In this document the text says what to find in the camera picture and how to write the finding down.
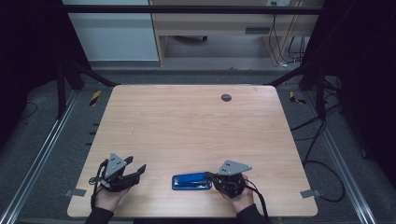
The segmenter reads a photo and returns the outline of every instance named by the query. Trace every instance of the black sleeve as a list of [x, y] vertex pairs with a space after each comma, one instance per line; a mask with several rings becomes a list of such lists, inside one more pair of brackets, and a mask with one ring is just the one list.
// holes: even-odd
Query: black sleeve
[[255, 203], [236, 214], [236, 218], [244, 224], [266, 223], [265, 218], [257, 210]]
[[94, 207], [85, 221], [85, 224], [107, 224], [113, 216], [113, 212], [103, 208]]

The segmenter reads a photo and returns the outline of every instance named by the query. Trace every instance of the wall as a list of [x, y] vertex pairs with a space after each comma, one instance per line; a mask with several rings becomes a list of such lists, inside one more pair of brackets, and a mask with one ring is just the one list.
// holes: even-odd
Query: wall
[[[65, 5], [148, 5], [147, 0], [63, 0]], [[158, 61], [149, 14], [70, 13], [90, 62]]]

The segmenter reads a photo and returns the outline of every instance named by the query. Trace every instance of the power outlet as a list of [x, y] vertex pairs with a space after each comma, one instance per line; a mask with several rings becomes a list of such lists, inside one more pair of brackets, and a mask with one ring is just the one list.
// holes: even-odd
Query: power outlet
[[288, 7], [290, 0], [267, 0], [268, 7]]

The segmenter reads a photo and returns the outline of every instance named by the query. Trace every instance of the wooden tabletop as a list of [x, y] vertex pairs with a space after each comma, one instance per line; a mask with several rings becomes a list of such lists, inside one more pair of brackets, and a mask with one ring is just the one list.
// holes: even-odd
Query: wooden tabletop
[[[221, 95], [232, 100], [224, 102]], [[312, 217], [318, 209], [289, 125], [271, 86], [121, 85], [114, 88], [67, 213], [87, 217], [99, 164], [111, 152], [134, 156], [124, 174], [146, 172], [120, 202], [117, 217], [234, 217], [210, 190], [172, 190], [172, 176], [209, 171], [226, 160], [252, 166], [244, 172], [263, 195], [270, 217]], [[262, 212], [260, 200], [255, 203]]]

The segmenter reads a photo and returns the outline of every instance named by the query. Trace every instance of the blue case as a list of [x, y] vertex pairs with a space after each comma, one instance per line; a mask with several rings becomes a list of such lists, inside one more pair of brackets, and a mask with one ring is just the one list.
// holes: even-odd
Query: blue case
[[204, 173], [174, 175], [172, 177], [173, 190], [204, 190], [211, 188], [212, 182], [206, 179]]

